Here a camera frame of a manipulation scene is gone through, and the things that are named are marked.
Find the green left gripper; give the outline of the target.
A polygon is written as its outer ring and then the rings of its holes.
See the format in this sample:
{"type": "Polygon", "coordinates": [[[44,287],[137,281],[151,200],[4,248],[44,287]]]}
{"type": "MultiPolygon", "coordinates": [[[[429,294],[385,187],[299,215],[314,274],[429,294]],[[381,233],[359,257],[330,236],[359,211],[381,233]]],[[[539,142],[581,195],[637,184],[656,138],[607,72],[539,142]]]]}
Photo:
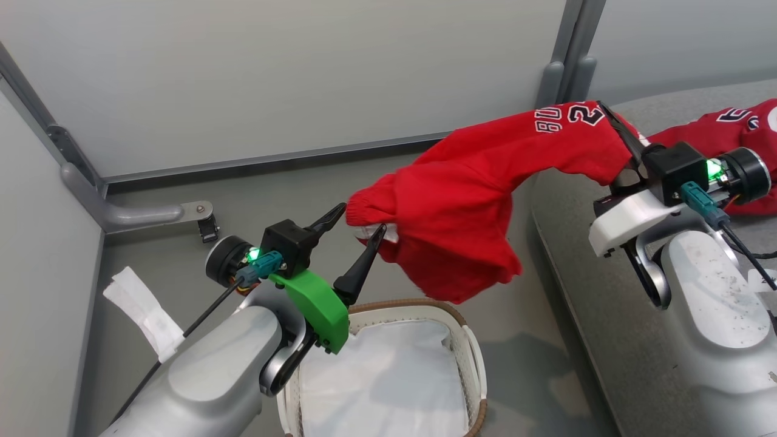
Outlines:
{"type": "MultiPolygon", "coordinates": [[[[336,226],[346,207],[346,203],[339,203],[307,226],[307,240],[318,243],[326,232],[336,226]]],[[[346,305],[353,305],[358,301],[386,232],[385,224],[378,226],[360,257],[335,280],[333,288],[310,270],[302,271],[290,279],[280,274],[269,276],[276,285],[283,285],[291,301],[313,327],[321,345],[330,353],[339,354],[349,338],[350,324],[346,305]]]]}

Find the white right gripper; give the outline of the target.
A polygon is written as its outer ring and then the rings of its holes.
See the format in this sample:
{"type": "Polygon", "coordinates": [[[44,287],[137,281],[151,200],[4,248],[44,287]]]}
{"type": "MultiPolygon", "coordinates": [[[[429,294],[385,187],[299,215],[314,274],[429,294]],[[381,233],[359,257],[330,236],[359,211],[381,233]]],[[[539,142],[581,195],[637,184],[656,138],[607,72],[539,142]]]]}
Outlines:
{"type": "Polygon", "coordinates": [[[633,167],[642,164],[643,150],[646,149],[644,137],[634,132],[629,124],[604,102],[599,102],[599,108],[631,154],[630,166],[622,169],[610,184],[612,196],[629,197],[625,197],[618,205],[597,217],[589,232],[589,243],[594,254],[602,257],[606,252],[658,226],[672,213],[683,211],[687,206],[683,203],[666,206],[649,190],[644,190],[645,178],[639,167],[633,167]]]}

